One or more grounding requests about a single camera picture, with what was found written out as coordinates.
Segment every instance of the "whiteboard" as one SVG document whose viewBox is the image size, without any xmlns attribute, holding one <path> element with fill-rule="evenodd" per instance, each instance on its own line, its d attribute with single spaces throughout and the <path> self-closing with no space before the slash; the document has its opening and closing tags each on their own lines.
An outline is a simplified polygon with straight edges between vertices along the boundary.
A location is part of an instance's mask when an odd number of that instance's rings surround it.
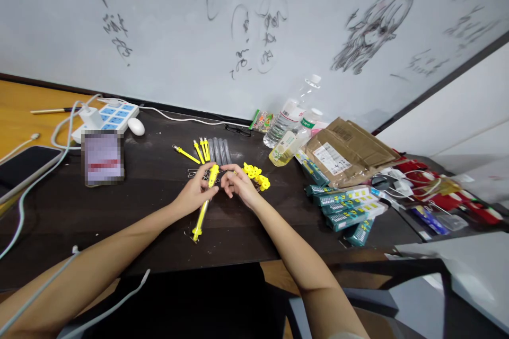
<svg viewBox="0 0 509 339">
<path fill-rule="evenodd" d="M 325 119 L 367 130 L 509 30 L 509 0 L 0 5 L 2 73 L 244 119 L 318 74 Z"/>
</svg>

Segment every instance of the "hand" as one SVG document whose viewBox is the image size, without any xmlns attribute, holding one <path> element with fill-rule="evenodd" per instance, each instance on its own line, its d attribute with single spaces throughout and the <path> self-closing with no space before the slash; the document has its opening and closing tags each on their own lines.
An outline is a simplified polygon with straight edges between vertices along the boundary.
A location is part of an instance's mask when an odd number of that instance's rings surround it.
<svg viewBox="0 0 509 339">
<path fill-rule="evenodd" d="M 182 214 L 182 217 L 197 210 L 205 200 L 211 199 L 219 191 L 217 185 L 209 189 L 208 180 L 203 180 L 205 171 L 212 168 L 215 164 L 211 162 L 201 166 L 196 172 L 195 177 L 189 180 L 177 198 L 171 203 Z"/>
<path fill-rule="evenodd" d="M 233 197 L 233 193 L 236 193 L 248 208 L 253 209 L 256 202 L 262 197 L 256 191 L 251 179 L 238 164 L 227 164 L 221 166 L 221 169 L 228 171 L 221 178 L 221 187 L 224 192 L 230 199 Z"/>
</svg>

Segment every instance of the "eyeglasses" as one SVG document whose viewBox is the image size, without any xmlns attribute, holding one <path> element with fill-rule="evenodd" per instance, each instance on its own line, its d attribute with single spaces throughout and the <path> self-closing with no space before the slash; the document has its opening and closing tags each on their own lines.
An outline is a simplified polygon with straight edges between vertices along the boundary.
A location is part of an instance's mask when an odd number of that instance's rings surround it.
<svg viewBox="0 0 509 339">
<path fill-rule="evenodd" d="M 240 135 L 242 136 L 247 136 L 247 137 L 250 137 L 251 136 L 251 130 L 243 130 L 241 128 L 238 128 L 238 127 L 232 127 L 232 126 L 228 126 L 227 124 L 224 125 L 224 128 L 230 132 L 236 132 L 236 133 L 239 133 Z"/>
</svg>

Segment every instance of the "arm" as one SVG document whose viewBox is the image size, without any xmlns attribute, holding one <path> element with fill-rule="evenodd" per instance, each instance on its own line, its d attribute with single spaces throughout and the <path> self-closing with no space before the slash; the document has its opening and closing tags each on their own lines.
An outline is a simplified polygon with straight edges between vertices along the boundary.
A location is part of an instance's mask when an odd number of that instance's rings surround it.
<svg viewBox="0 0 509 339">
<path fill-rule="evenodd" d="M 368 339 L 341 286 L 314 249 L 261 197 L 237 164 L 221 169 L 236 172 L 226 173 L 221 187 L 230 198 L 233 193 L 238 194 L 253 210 L 299 287 L 313 338 L 327 339 L 333 334 L 348 332 Z"/>
<path fill-rule="evenodd" d="M 102 293 L 163 230 L 217 193 L 216 186 L 203 193 L 201 189 L 208 188 L 207 182 L 201 179 L 205 170 L 214 164 L 200 167 L 168 206 L 84 250 L 20 316 L 5 337 L 56 337 L 66 323 Z M 0 327 L 66 261 L 48 269 L 5 300 L 0 305 Z"/>
</svg>

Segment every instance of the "anime girl drawing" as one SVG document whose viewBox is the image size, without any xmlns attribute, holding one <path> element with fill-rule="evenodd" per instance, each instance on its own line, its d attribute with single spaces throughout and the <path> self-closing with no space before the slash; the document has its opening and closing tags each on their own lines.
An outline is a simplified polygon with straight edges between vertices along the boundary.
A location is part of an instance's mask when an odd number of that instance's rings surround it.
<svg viewBox="0 0 509 339">
<path fill-rule="evenodd" d="M 331 70 L 352 68 L 354 74 L 372 58 L 382 45 L 396 37 L 395 30 L 410 11 L 414 0 L 377 0 L 352 32 L 344 49 L 334 57 Z"/>
</svg>

